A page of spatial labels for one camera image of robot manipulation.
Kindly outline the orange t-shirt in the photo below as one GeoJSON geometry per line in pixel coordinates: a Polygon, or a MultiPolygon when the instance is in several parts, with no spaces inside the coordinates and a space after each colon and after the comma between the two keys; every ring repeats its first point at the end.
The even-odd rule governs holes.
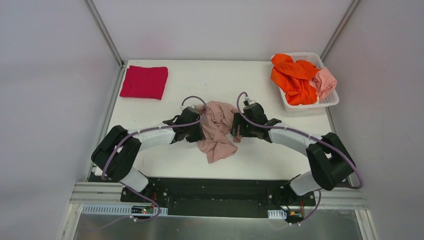
{"type": "Polygon", "coordinates": [[[270,79],[285,93],[289,105],[312,105],[318,100],[317,90],[310,81],[319,72],[314,64],[306,60],[293,61],[292,57],[275,54],[270,79]]]}

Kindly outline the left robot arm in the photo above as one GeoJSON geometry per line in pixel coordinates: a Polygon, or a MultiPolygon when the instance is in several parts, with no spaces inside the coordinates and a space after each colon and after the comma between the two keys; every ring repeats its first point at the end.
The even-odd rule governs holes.
{"type": "Polygon", "coordinates": [[[102,178],[133,189],[134,197],[144,203],[152,198],[153,189],[149,179],[133,166],[138,153],[183,140],[195,143],[204,139],[201,114],[188,106],[158,126],[138,130],[114,126],[93,151],[91,161],[102,170],[102,178]]]}

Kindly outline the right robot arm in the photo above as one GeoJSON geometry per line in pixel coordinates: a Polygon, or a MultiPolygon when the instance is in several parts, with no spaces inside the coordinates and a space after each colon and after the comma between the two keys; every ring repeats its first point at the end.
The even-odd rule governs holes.
{"type": "Polygon", "coordinates": [[[335,133],[316,135],[301,131],[279,119],[268,119],[260,104],[251,103],[242,113],[234,114],[231,135],[283,145],[307,157],[310,170],[283,187],[284,200],[290,205],[298,204],[308,192],[351,188],[344,180],[354,173],[356,165],[335,133]]]}

